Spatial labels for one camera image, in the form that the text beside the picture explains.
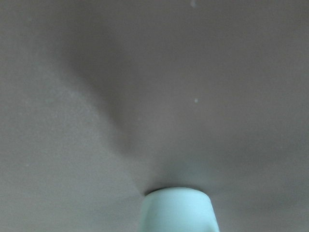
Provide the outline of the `mint green plastic cup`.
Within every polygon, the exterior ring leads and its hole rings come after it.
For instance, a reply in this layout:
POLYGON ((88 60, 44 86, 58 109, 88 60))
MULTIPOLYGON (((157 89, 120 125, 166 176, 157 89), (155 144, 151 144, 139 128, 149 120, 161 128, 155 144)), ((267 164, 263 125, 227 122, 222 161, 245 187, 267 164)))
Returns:
POLYGON ((141 205, 140 232, 218 232, 209 196, 192 188, 163 188, 141 205))

